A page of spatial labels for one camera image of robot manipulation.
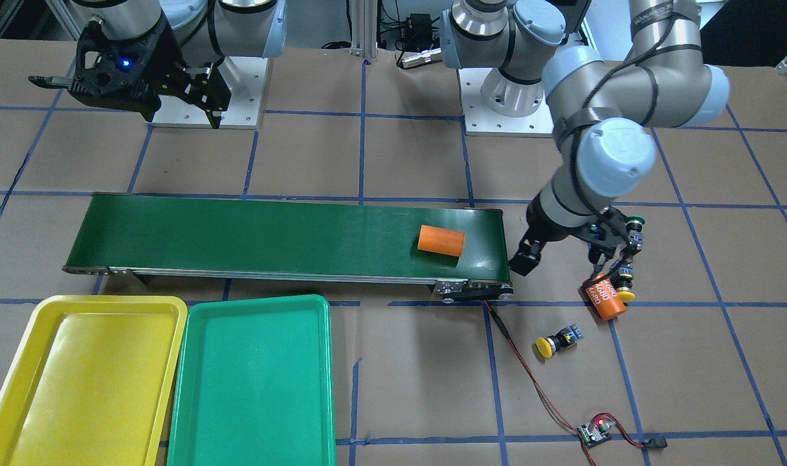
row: green conveyor belt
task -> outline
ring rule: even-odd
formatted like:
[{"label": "green conveyor belt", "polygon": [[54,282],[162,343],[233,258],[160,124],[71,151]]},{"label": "green conveyor belt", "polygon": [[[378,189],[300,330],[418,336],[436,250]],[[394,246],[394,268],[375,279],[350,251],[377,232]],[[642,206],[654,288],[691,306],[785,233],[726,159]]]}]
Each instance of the green conveyor belt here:
[{"label": "green conveyor belt", "polygon": [[[509,281],[499,210],[95,194],[64,269],[285,280]],[[417,250],[420,226],[465,233],[462,257]]]}]

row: orange cylinder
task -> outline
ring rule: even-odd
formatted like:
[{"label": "orange cylinder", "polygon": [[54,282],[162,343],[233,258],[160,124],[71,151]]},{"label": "orange cylinder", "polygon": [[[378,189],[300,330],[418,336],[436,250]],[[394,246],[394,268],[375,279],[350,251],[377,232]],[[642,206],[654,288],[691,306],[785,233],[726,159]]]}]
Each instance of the orange cylinder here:
[{"label": "orange cylinder", "polygon": [[419,230],[418,250],[460,257],[465,246],[465,233],[423,225]]},{"label": "orange cylinder", "polygon": [[[595,275],[592,280],[597,280],[599,276],[600,274]],[[626,306],[621,301],[609,278],[604,278],[604,280],[587,288],[586,295],[589,297],[589,301],[592,301],[592,305],[595,306],[598,315],[604,320],[616,318],[626,312]]]}]

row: yellow tray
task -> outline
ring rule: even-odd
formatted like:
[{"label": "yellow tray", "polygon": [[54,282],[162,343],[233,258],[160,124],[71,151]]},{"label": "yellow tray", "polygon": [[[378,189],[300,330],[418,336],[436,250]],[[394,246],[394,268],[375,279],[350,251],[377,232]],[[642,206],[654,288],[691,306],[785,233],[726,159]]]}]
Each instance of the yellow tray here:
[{"label": "yellow tray", "polygon": [[0,392],[0,465],[153,466],[185,322],[172,297],[40,303]]}]

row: green tray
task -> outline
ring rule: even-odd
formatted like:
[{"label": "green tray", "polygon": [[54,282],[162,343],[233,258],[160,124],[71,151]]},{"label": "green tray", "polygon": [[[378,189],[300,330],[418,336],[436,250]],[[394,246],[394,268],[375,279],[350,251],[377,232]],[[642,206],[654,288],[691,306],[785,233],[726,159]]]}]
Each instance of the green tray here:
[{"label": "green tray", "polygon": [[[423,224],[464,231],[462,257],[418,250]],[[94,194],[63,269],[512,293],[500,210]]]},{"label": "green tray", "polygon": [[197,304],[186,319],[169,466],[334,466],[329,305]]}]

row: brown floor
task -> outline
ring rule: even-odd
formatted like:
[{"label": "brown floor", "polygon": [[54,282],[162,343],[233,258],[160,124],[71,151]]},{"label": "brown floor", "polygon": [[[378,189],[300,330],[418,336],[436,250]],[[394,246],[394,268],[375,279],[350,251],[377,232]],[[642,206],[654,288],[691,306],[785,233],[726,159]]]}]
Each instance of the brown floor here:
[{"label": "brown floor", "polygon": [[[432,305],[420,286],[143,286],[60,271],[94,191],[500,208],[513,248],[561,163],[550,140],[464,138],[454,71],[400,71],[390,53],[363,65],[345,50],[275,60],[257,138],[150,130],[27,82],[65,74],[73,55],[73,43],[0,41],[0,386],[30,311],[54,294],[313,291],[333,305],[340,464],[585,463],[480,304]],[[618,202],[648,222],[630,310],[593,318],[576,291],[586,249],[572,239],[548,245],[498,307],[569,421],[610,411],[669,439],[648,456],[614,440],[592,450],[599,465],[787,464],[787,78],[727,73],[729,111],[707,129],[657,130],[660,159]],[[532,342],[572,322],[586,338],[544,362]]]}]

